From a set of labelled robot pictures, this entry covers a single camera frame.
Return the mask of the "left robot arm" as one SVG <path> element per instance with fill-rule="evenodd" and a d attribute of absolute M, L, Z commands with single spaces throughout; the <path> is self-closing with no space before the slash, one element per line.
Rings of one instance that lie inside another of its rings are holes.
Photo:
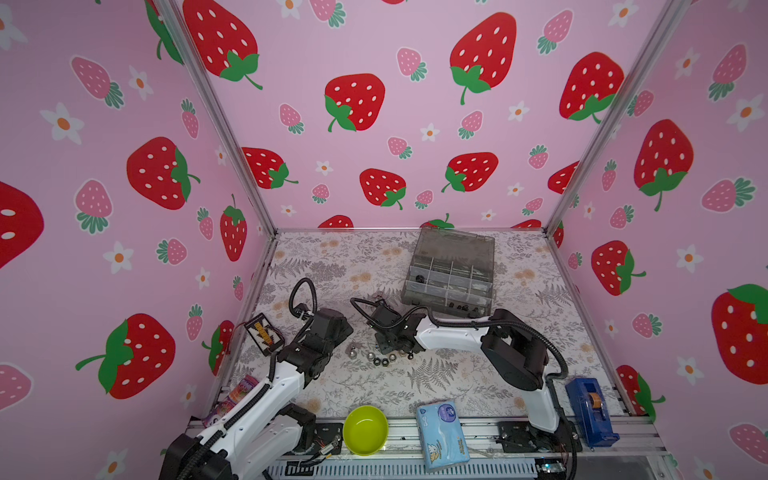
<path fill-rule="evenodd" d="M 342 313 L 318 310 L 290 344 L 272 355 L 265 381 L 217 423 L 171 443 L 159 477 L 256 479 L 283 454 L 308 449 L 314 415 L 293 401 L 352 333 Z"/>

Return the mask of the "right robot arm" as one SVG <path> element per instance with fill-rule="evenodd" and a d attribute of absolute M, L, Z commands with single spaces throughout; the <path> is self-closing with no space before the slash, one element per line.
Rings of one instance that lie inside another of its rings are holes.
<path fill-rule="evenodd" d="M 352 298 L 350 303 L 375 331 L 381 352 L 446 349 L 482 355 L 520 391 L 532 428 L 555 434 L 566 425 L 554 382 L 568 378 L 568 364 L 552 341 L 510 311 L 458 320 L 437 318 L 428 306 L 399 313 L 383 299 Z"/>

